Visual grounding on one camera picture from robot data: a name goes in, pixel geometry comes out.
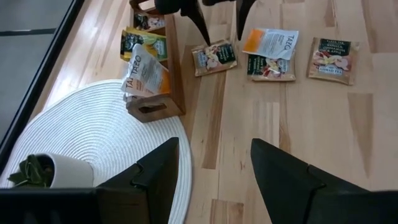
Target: black object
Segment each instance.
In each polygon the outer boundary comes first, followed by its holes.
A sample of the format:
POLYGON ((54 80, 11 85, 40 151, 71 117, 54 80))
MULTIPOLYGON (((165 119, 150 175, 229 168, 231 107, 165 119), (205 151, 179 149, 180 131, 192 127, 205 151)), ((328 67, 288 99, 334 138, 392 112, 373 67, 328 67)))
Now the black object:
POLYGON ((167 224, 178 177, 171 138, 93 189, 1 189, 0 223, 167 224))
POLYGON ((398 192, 370 192, 253 139, 251 160, 273 224, 398 223, 398 192))
MULTIPOLYGON (((205 6, 213 6, 216 3, 234 0, 203 0, 205 6)), ((251 6, 255 0, 236 0, 236 30, 238 40, 241 40, 251 6)), ((188 16, 198 27, 207 45, 210 45, 210 37, 207 31, 205 18, 197 0, 155 0, 156 9, 163 15, 176 13, 181 9, 181 16, 188 16)))
POLYGON ((0 0, 0 172, 84 0, 0 0))

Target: wooden holder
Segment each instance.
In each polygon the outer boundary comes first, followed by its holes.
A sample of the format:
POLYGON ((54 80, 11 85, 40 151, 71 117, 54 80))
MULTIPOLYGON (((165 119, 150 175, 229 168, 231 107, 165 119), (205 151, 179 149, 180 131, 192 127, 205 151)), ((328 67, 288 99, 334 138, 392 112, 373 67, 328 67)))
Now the wooden holder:
MULTIPOLYGON (((144 11, 148 14, 157 14, 156 9, 154 8, 142 10, 139 7, 142 2, 145 1, 130 1, 130 5, 132 7, 132 18, 134 18, 134 11, 144 11)), ((166 36, 168 57, 167 60, 164 60, 161 63, 163 66, 168 68, 170 73, 170 93, 135 99, 127 103, 126 108, 129 114, 133 115, 143 123, 185 114, 180 56, 178 52, 174 15, 165 15, 164 19, 165 27, 148 30, 147 32, 166 36)), ((135 27, 134 19, 131 21, 131 24, 135 27)))

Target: white pot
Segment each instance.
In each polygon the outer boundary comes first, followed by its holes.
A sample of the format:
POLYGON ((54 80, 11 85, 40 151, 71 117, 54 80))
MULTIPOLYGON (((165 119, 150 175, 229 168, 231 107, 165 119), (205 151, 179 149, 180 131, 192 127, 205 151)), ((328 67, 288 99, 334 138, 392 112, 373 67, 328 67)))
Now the white pot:
POLYGON ((93 187, 93 169, 88 162, 49 152, 36 156, 47 156, 54 164, 54 178, 50 188, 93 187))

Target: green plant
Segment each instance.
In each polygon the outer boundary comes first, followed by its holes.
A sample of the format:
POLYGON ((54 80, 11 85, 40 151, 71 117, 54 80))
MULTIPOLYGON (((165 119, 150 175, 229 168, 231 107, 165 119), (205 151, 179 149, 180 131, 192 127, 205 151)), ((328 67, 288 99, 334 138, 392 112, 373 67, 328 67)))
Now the green plant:
POLYGON ((53 175, 51 164, 40 163, 35 155, 28 155, 19 163, 19 172, 11 174, 8 180, 14 187, 50 187, 53 175))

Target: white round placemat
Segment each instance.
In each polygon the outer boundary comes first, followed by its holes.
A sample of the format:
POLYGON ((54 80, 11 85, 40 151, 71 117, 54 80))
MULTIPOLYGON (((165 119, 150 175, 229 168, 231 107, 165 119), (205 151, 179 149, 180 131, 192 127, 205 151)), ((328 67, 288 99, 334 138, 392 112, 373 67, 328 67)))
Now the white round placemat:
POLYGON ((190 146, 178 117, 141 123, 127 113, 121 80, 76 90, 37 115, 19 136, 0 187, 28 154, 53 152, 82 159, 94 172, 94 186, 136 163, 171 137, 180 138, 178 181, 169 223, 183 223, 192 185, 190 146))

